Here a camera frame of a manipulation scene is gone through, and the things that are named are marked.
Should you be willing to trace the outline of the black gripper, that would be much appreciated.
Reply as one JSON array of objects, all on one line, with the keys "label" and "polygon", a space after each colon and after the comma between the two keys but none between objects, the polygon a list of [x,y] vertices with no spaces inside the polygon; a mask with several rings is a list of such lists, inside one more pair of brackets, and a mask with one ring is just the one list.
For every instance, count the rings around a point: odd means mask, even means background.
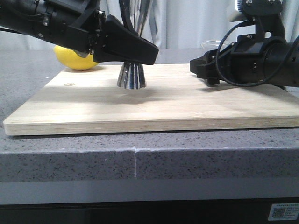
[{"label": "black gripper", "polygon": [[93,60],[131,62],[153,65],[159,49],[136,32],[131,16],[135,16],[138,0],[118,0],[123,25],[105,12],[99,0],[44,0],[48,25],[56,45],[74,50],[80,57],[93,51]]},{"label": "black gripper", "polygon": [[[216,49],[190,61],[190,72],[203,79],[208,87],[224,81],[216,68]],[[255,36],[237,37],[231,49],[219,53],[218,64],[226,79],[237,84],[255,84],[266,80],[282,64],[287,54],[287,42],[280,37],[256,42]]]}]

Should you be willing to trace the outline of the black and white arm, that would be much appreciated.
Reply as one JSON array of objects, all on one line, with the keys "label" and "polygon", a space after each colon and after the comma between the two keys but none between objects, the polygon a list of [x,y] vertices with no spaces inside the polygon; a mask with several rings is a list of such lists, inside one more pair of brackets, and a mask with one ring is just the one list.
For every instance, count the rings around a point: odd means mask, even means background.
[{"label": "black and white arm", "polygon": [[190,61],[190,72],[207,86],[299,85],[299,40],[287,42],[278,0],[235,0],[231,21],[239,24],[217,49]]}]

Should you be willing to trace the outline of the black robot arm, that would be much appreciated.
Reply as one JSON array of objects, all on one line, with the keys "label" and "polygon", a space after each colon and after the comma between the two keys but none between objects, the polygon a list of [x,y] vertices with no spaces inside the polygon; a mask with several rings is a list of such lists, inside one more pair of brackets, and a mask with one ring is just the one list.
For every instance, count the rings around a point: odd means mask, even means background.
[{"label": "black robot arm", "polygon": [[153,65],[158,48],[105,15],[98,0],[2,0],[0,25],[7,32],[29,35],[93,61]]}]

